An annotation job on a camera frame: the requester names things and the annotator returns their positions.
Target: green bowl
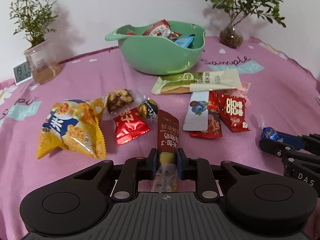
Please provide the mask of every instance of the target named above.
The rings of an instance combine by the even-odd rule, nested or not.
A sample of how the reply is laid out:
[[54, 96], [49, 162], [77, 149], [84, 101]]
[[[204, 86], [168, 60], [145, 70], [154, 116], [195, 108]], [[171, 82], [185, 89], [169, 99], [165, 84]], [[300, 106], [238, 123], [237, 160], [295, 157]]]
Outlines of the green bowl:
[[[135, 69], [153, 75], [172, 75], [192, 68], [204, 47], [205, 28], [192, 23], [168, 21], [171, 30], [183, 36], [195, 34], [193, 49], [183, 48], [158, 36], [142, 36], [153, 24], [143, 27], [125, 25], [105, 36], [106, 41], [118, 40], [125, 60]], [[134, 31], [136, 35], [127, 35]]]

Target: digital clock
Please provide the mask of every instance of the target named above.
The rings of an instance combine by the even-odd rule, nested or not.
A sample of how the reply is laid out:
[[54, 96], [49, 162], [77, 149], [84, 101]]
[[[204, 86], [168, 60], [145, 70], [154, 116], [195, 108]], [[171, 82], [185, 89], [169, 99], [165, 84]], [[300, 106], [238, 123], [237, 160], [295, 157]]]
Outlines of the digital clock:
[[27, 81], [32, 78], [31, 71], [29, 69], [29, 64], [24, 62], [13, 68], [14, 78], [16, 80], [16, 85]]

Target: gray ribbed plate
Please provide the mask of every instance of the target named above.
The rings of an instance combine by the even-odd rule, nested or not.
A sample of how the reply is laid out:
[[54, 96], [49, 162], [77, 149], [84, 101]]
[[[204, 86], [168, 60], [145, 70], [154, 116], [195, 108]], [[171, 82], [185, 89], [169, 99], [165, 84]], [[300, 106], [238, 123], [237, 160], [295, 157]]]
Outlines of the gray ribbed plate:
[[[24, 240], [45, 238], [30, 233]], [[282, 238], [255, 236], [233, 225], [217, 204], [199, 202], [192, 192], [140, 193], [115, 204], [97, 226], [63, 240], [307, 240], [303, 233]]]

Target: light blue patch on tablecloth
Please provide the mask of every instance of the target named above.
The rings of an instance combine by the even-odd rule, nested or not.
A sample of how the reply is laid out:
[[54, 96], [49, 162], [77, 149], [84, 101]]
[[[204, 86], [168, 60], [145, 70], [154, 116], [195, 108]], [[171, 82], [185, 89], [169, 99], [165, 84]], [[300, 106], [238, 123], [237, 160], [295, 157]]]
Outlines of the light blue patch on tablecloth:
[[39, 109], [42, 101], [33, 102], [29, 106], [16, 104], [12, 106], [6, 117], [12, 118], [17, 121], [24, 120], [27, 116], [35, 115]]
[[236, 68], [239, 74], [255, 74], [264, 69], [259, 63], [251, 60], [242, 65], [208, 65], [213, 71], [223, 71], [227, 69]]

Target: brown stick packet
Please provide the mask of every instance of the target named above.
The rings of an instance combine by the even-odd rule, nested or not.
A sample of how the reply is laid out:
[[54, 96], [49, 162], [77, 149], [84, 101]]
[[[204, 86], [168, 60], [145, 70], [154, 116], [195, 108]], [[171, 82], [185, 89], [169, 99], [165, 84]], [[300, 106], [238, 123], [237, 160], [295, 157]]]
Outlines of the brown stick packet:
[[177, 118], [159, 110], [158, 113], [158, 163], [153, 192], [177, 191], [176, 148], [179, 137], [179, 121]]

